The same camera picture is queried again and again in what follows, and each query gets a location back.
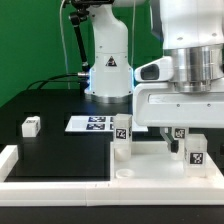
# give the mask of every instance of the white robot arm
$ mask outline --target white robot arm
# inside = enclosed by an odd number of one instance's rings
[[[224,127],[223,8],[223,0],[160,0],[164,57],[135,71],[137,123]]]
[[[121,103],[132,96],[134,78],[128,63],[128,30],[124,23],[114,17],[112,6],[130,7],[143,2],[72,0],[79,14],[82,11],[88,13],[94,30],[95,63],[89,71],[89,87],[85,90],[87,99]]]

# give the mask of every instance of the small white cube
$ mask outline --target small white cube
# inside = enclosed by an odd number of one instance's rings
[[[23,137],[36,137],[40,128],[40,117],[28,117],[22,124]]]

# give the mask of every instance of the green wall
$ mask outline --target green wall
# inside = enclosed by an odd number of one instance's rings
[[[30,83],[65,73],[59,27],[61,0],[12,1],[0,0],[0,106],[24,90]],[[81,69],[77,43],[68,14],[63,13],[69,72]],[[132,8],[114,9],[115,16],[131,31]],[[134,67],[161,56],[161,43],[150,34],[149,5],[136,10]],[[94,43],[90,21],[81,24],[89,62],[93,64]],[[129,32],[129,60],[131,32]],[[67,88],[67,84],[53,83],[47,88]]]

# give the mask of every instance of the white block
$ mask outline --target white block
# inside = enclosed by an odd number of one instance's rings
[[[22,124],[23,137],[36,137],[40,128],[40,117],[28,117]]]
[[[186,149],[196,152],[207,152],[207,139],[203,134],[189,134],[186,137]]]
[[[0,182],[4,182],[18,161],[16,145],[6,146],[0,154]]]
[[[132,115],[117,114],[114,117],[114,127],[129,128],[130,126],[132,126]]]
[[[114,156],[118,161],[128,161],[131,159],[131,143],[114,144]]]

